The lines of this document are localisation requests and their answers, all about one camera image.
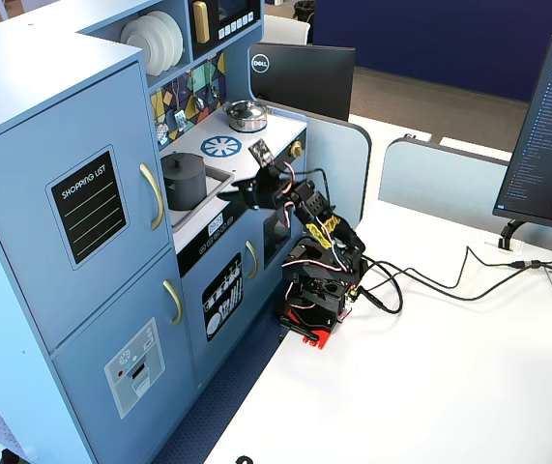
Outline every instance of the gray partition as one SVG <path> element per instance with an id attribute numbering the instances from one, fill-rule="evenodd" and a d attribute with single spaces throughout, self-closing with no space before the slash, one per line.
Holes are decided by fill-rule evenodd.
<path id="1" fill-rule="evenodd" d="M 508 220 L 492 216 L 508 162 L 401 138 L 388 148 L 379 199 L 499 234 Z M 552 249 L 552 228 L 526 224 L 514 238 Z"/>

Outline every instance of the shopping list sign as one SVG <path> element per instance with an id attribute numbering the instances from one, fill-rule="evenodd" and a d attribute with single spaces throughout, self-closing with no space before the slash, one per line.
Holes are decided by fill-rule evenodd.
<path id="1" fill-rule="evenodd" d="M 127 224 L 109 151 L 74 171 L 51 191 L 75 264 Z"/>

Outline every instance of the cabinet door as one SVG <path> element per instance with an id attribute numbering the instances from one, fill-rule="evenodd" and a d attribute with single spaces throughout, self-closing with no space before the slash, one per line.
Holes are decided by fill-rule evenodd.
<path id="1" fill-rule="evenodd" d="M 182 279 L 199 387 L 260 309 L 252 295 L 263 273 L 261 245 L 255 241 L 254 253 L 246 245 L 258 234 L 260 218 L 259 212 L 246 211 Z"/>
<path id="2" fill-rule="evenodd" d="M 149 111 L 132 65 L 0 135 L 0 241 L 49 350 L 169 243 Z"/>
<path id="3" fill-rule="evenodd" d="M 187 318 L 165 280 L 179 291 L 172 251 L 53 360 L 100 464 L 153 457 L 193 400 Z"/>

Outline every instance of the white desk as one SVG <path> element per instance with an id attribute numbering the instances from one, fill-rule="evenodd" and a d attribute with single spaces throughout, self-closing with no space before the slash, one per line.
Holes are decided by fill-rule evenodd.
<path id="1" fill-rule="evenodd" d="M 518 259 L 484 245 L 476 229 L 387 203 L 377 202 L 358 232 L 369 256 L 445 283 L 455 281 L 466 245 L 488 262 Z M 525 246 L 521 258 L 552 252 Z M 511 272 L 471 262 L 459 292 L 476 295 Z M 371 272 L 363 285 L 380 278 Z M 360 298 L 323 351 L 287 335 L 207 462 L 551 464 L 544 271 L 474 304 L 398 281 L 400 317 Z M 395 304 L 389 285 L 375 294 Z"/>
<path id="2" fill-rule="evenodd" d="M 395 126 L 394 124 L 383 123 L 374 119 L 364 118 L 351 114 L 349 123 L 356 124 L 364 128 L 372 140 L 372 149 L 370 152 L 370 165 L 368 167 L 368 178 L 365 187 L 365 196 L 363 201 L 363 214 L 368 211 L 379 197 L 379 187 L 381 187 L 381 175 L 383 173 L 383 161 L 385 152 L 392 142 L 398 138 L 404 137 L 407 133 L 414 135 L 419 140 L 430 141 L 432 134 Z"/>

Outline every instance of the black label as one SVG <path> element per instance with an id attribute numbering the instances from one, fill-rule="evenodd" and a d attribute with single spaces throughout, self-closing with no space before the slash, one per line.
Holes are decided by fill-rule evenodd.
<path id="1" fill-rule="evenodd" d="M 110 152 L 54 186 L 52 197 L 76 264 L 126 225 Z"/>
<path id="2" fill-rule="evenodd" d="M 177 263 L 181 277 L 193 268 L 230 226 L 241 217 L 246 206 L 240 203 L 229 203 L 207 226 L 191 239 L 181 251 L 177 253 Z"/>
<path id="3" fill-rule="evenodd" d="M 211 341 L 244 298 L 241 253 L 218 274 L 202 293 L 207 341 Z"/>

